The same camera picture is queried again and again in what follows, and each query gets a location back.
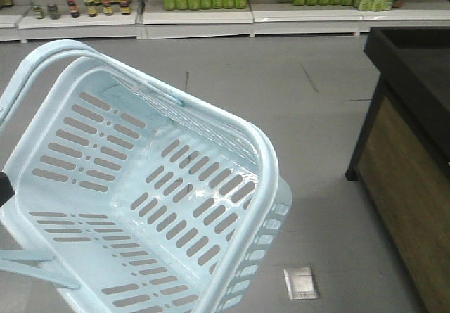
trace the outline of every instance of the basket handle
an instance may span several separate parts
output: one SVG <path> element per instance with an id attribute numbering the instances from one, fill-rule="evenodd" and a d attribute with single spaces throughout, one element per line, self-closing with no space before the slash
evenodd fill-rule
<path id="1" fill-rule="evenodd" d="M 50 281 L 56 285 L 77 290 L 79 282 L 64 274 L 47 271 L 38 267 L 29 266 L 16 262 L 16 260 L 33 260 L 35 262 L 46 262 L 54 259 L 54 255 L 45 251 L 23 251 L 23 250 L 0 250 L 0 270 L 31 276 L 32 278 Z"/>
<path id="2" fill-rule="evenodd" d="M 70 39 L 56 40 L 36 48 L 19 64 L 3 95 L 0 97 L 0 135 L 2 130 L 4 130 L 2 124 L 7 123 L 12 118 L 20 102 L 32 86 L 31 83 L 34 81 L 34 78 L 56 60 L 70 56 L 86 56 L 100 60 L 121 74 L 164 96 L 166 99 L 179 105 L 184 104 L 178 98 L 175 89 L 168 84 L 164 84 L 118 60 L 99 53 L 81 42 Z M 156 88 L 154 83 L 158 83 L 160 87 L 163 87 L 163 90 L 159 87 Z"/>

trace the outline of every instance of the store shelf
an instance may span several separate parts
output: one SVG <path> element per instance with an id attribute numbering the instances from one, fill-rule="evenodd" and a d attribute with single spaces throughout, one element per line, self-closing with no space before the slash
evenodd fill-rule
<path id="1" fill-rule="evenodd" d="M 251 24 L 253 16 L 249 8 L 165 11 L 161 5 L 147 5 L 143 12 L 142 23 L 144 25 Z"/>
<path id="2" fill-rule="evenodd" d="M 294 21 L 358 21 L 361 12 L 353 6 L 294 6 L 292 4 L 252 4 L 256 23 Z"/>
<path id="3" fill-rule="evenodd" d="M 17 27 L 17 24 L 29 9 L 29 6 L 3 7 L 0 11 L 0 28 Z"/>
<path id="4" fill-rule="evenodd" d="M 32 12 L 28 13 L 20 22 L 19 29 L 46 29 L 55 27 L 86 27 L 86 26 L 115 26 L 115 25 L 134 25 L 136 22 L 136 10 L 130 15 L 122 15 L 115 7 L 115 13 L 112 16 L 106 16 L 99 13 L 97 16 L 90 17 L 83 13 L 78 18 L 73 18 L 70 14 L 64 13 L 60 19 L 52 20 L 46 16 L 44 19 L 36 19 Z"/>
<path id="5" fill-rule="evenodd" d="M 0 10 L 0 41 L 20 40 L 17 26 L 29 9 L 29 6 L 13 6 Z"/>

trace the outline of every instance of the white shelf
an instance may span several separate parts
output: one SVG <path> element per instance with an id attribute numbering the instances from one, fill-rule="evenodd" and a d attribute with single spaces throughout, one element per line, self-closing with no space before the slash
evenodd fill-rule
<path id="1" fill-rule="evenodd" d="M 52 20 L 46 15 L 44 19 L 36 19 L 33 12 L 30 12 L 19 22 L 20 30 L 28 29 L 46 29 L 60 27 L 88 27 L 88 26 L 117 26 L 134 25 L 136 22 L 136 10 L 130 15 L 122 15 L 115 6 L 115 12 L 112 16 L 106 16 L 99 12 L 97 16 L 91 17 L 82 13 L 78 18 L 73 18 L 70 14 L 63 13 L 60 19 Z"/>
<path id="2" fill-rule="evenodd" d="M 382 12 L 360 12 L 363 20 L 450 20 L 450 4 L 405 2 L 403 7 Z"/>
<path id="3" fill-rule="evenodd" d="M 29 6 L 3 7 L 0 10 L 0 28 L 15 28 L 29 11 Z"/>
<path id="4" fill-rule="evenodd" d="M 361 12 L 353 6 L 294 6 L 252 4 L 256 23 L 293 21 L 358 21 Z"/>
<path id="5" fill-rule="evenodd" d="M 147 5 L 143 12 L 142 23 L 144 25 L 251 24 L 253 16 L 249 8 L 165 11 L 161 5 Z"/>

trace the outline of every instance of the basket slot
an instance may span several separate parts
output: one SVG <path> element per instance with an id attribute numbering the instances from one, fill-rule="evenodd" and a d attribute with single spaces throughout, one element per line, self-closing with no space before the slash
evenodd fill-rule
<path id="1" fill-rule="evenodd" d="M 102 101 L 101 99 L 92 96 L 91 94 L 86 93 L 85 91 L 82 91 L 81 93 L 79 93 L 79 97 L 82 100 L 85 100 L 86 102 L 90 103 L 93 106 L 96 106 L 104 111 L 109 111 L 111 110 L 111 106 L 109 104 L 107 104 L 105 101 Z"/>
<path id="2" fill-rule="evenodd" d="M 92 110 L 86 109 L 85 107 L 82 107 L 79 104 L 74 104 L 72 106 L 72 110 L 75 111 L 77 114 L 85 116 L 97 123 L 102 123 L 105 120 L 105 118 L 102 115 L 99 115 L 98 113 L 95 113 Z"/>
<path id="3" fill-rule="evenodd" d="M 82 132 L 86 132 L 87 134 L 90 135 L 94 135 L 98 131 L 97 128 L 91 127 L 90 125 L 80 122 L 79 120 L 76 120 L 71 117 L 65 117 L 63 121 L 65 124 L 70 125 L 75 129 L 81 130 Z"/>
<path id="4" fill-rule="evenodd" d="M 130 114 L 122 113 L 120 115 L 120 118 L 122 118 L 124 121 L 127 121 L 129 124 L 134 125 L 135 127 L 138 127 L 139 129 L 144 129 L 146 127 L 146 123 L 144 121 L 141 121 Z"/>

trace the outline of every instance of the shopping basket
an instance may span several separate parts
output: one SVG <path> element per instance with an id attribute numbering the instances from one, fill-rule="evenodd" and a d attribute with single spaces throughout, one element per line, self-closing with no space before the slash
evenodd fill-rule
<path id="1" fill-rule="evenodd" d="M 236 305 L 290 209 L 269 140 L 72 40 L 25 58 L 0 122 L 47 65 L 74 56 L 5 165 L 15 196 L 0 219 L 23 250 L 0 251 L 0 269 L 53 282 L 76 312 Z"/>

